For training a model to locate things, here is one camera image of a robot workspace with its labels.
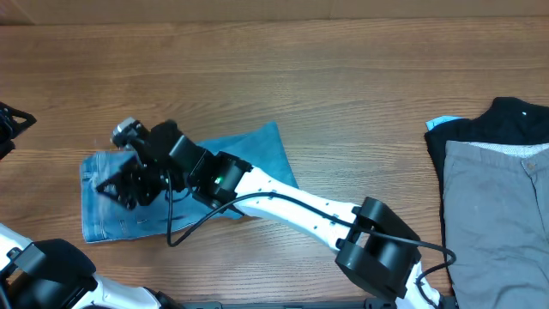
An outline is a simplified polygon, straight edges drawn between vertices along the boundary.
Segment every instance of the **black shirt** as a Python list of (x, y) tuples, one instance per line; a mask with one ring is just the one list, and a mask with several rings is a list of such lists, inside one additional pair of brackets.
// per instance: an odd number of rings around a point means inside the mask
[(437, 172), (440, 189), (440, 222), (443, 245), (443, 171), (446, 142), (489, 142), (506, 145), (535, 145), (549, 142), (549, 107), (529, 104), (517, 98), (496, 98), (476, 119), (457, 119), (439, 124), (425, 133), (427, 150)]

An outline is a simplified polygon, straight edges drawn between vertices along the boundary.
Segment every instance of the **wire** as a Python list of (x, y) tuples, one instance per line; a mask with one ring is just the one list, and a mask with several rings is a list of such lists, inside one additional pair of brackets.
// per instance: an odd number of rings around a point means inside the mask
[(11, 304), (9, 303), (4, 284), (5, 282), (0, 282), (0, 285), (2, 285), (0, 287), (0, 303), (2, 303), (2, 309), (11, 309)]
[[(168, 213), (168, 230), (167, 230), (167, 233), (166, 233), (166, 240), (167, 240), (167, 243), (170, 247), (174, 247), (176, 245), (179, 245), (181, 242), (183, 242), (183, 240), (187, 239), (204, 222), (209, 220), (214, 215), (217, 215), (221, 211), (223, 211), (225, 209), (228, 209), (229, 207), (233, 206), (235, 203), (242, 202), (244, 200), (254, 198), (254, 197), (271, 197), (271, 198), (276, 197), (276, 198), (280, 198), (280, 199), (283, 199), (283, 200), (287, 200), (288, 202), (295, 203), (295, 204), (297, 204), (297, 205), (299, 205), (299, 206), (301, 206), (305, 209), (310, 210), (311, 212), (314, 212), (317, 215), (320, 215), (323, 218), (331, 220), (334, 223), (341, 224), (342, 226), (345, 226), (345, 227), (353, 227), (352, 223), (347, 222), (347, 221), (343, 221), (342, 219), (339, 219), (339, 218), (337, 218), (333, 215), (328, 215), (325, 212), (323, 212), (319, 209), (316, 209), (316, 208), (310, 206), (307, 203), (299, 201), (296, 198), (289, 197), (289, 196), (286, 196), (286, 195), (283, 195), (283, 194), (280, 194), (280, 193), (277, 193), (277, 192), (257, 192), (257, 193), (247, 194), (247, 195), (244, 195), (242, 197), (237, 197), (237, 198), (233, 199), (231, 202), (226, 203), (226, 204), (220, 206), (219, 208), (210, 211), (207, 215), (205, 215), (202, 219), (197, 221), (192, 227), (190, 227), (187, 231), (185, 231), (185, 233), (178, 240), (176, 240), (174, 243), (172, 243), (173, 192), (172, 192), (172, 180), (170, 178), (170, 173), (167, 173), (167, 178), (168, 178), (168, 190), (169, 190), (169, 207), (168, 207), (169, 208), (169, 213)], [(440, 251), (444, 254), (444, 256), (446, 256), (446, 255), (451, 256), (452, 257), (451, 260), (448, 260), (448, 261), (446, 261), (444, 263), (441, 263), (437, 266), (431, 267), (430, 269), (422, 272), (417, 277), (417, 279), (415, 281), (415, 284), (418, 286), (419, 292), (421, 293), (421, 296), (424, 298), (424, 300), (429, 305), (433, 306), (436, 309), (441, 308), (441, 306), (436, 305), (434, 301), (432, 301), (431, 299), (429, 299), (427, 297), (427, 295), (425, 294), (425, 291), (423, 290), (423, 283), (421, 282), (421, 280), (423, 278), (425, 278), (426, 276), (428, 276), (429, 274), (431, 274), (431, 273), (433, 273), (437, 270), (441, 270), (444, 267), (448, 267), (451, 264), (453, 264), (456, 260), (456, 255), (453, 251), (451, 251), (448, 248), (444, 248), (443, 246), (440, 246), (440, 245), (435, 245), (435, 244), (424, 242), (424, 241), (421, 241), (421, 240), (411, 240), (411, 239), (404, 239), (404, 238), (401, 238), (401, 237), (391, 236), (391, 235), (387, 235), (386, 233), (380, 233), (380, 232), (377, 232), (377, 231), (372, 230), (372, 229), (361, 228), (359, 231), (362, 232), (362, 233), (368, 233), (370, 236), (379, 237), (379, 238), (383, 238), (383, 239), (387, 239), (387, 240), (392, 240), (392, 241), (395, 241), (395, 242), (402, 243), (404, 245), (411, 245), (411, 246), (415, 246), (415, 247), (421, 246), (421, 247), (425, 247), (425, 248), (428, 248), (428, 249)]]

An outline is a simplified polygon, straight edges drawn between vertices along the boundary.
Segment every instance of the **wood grain surface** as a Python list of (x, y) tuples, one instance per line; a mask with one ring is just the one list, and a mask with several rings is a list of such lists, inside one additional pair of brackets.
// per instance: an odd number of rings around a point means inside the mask
[[(361, 300), (334, 255), (272, 221), (207, 223), (164, 237), (86, 245), (78, 170), (128, 116), (178, 121), (194, 140), (280, 126), (300, 186), (385, 201), (440, 243), (425, 121), (475, 117), (495, 96), (549, 105), (549, 18), (0, 27), (0, 99), (38, 123), (0, 168), (0, 220), (64, 238), (99, 272), (177, 300)], [(442, 261), (421, 250), (426, 267)], [(444, 271), (429, 277), (445, 294)]]

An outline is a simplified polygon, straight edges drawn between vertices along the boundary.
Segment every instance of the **blue fabric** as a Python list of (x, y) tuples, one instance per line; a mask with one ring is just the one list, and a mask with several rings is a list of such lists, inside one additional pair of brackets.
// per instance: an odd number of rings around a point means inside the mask
[(425, 124), (427, 124), (427, 130), (432, 130), (434, 127), (436, 127), (439, 124), (443, 124), (445, 122), (449, 122), (452, 120), (461, 119), (461, 117), (457, 116), (440, 116), (436, 117), (434, 119), (431, 119), (427, 121)]
[[(276, 123), (271, 122), (261, 129), (238, 136), (226, 136), (199, 142), (198, 145), (216, 154), (225, 151), (236, 155), (273, 178), (293, 187), (298, 184), (282, 146)], [(118, 171), (118, 167), (136, 153), (98, 152), (82, 162), (82, 233), (88, 243), (135, 239), (166, 233), (168, 202), (162, 192), (149, 206), (137, 206), (126, 210), (108, 197), (97, 193), (95, 187)], [(186, 191), (174, 192), (174, 198), (183, 197)], [(185, 228), (202, 218), (211, 209), (192, 197), (175, 203), (173, 207), (172, 229)], [(238, 219), (239, 214), (226, 211), (216, 217)]]

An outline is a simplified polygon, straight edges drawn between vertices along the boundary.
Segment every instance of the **blue denim cloth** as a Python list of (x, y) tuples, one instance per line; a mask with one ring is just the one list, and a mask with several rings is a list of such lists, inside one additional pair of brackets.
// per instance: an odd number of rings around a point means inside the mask
[[(273, 178), (298, 187), (274, 122), (251, 133), (199, 142), (198, 145), (214, 154), (225, 151), (236, 155), (260, 167)], [(168, 202), (165, 200), (165, 192), (160, 193), (149, 206), (137, 206), (130, 211), (95, 190), (98, 184), (116, 173), (120, 165), (133, 155), (136, 153), (132, 151), (98, 152), (82, 162), (82, 233), (88, 243), (166, 233)], [(186, 191), (174, 192), (174, 199), (184, 197), (185, 193)], [(174, 231), (188, 227), (212, 210), (192, 197), (173, 206)], [(214, 218), (220, 216), (232, 219), (240, 217), (231, 210)]]

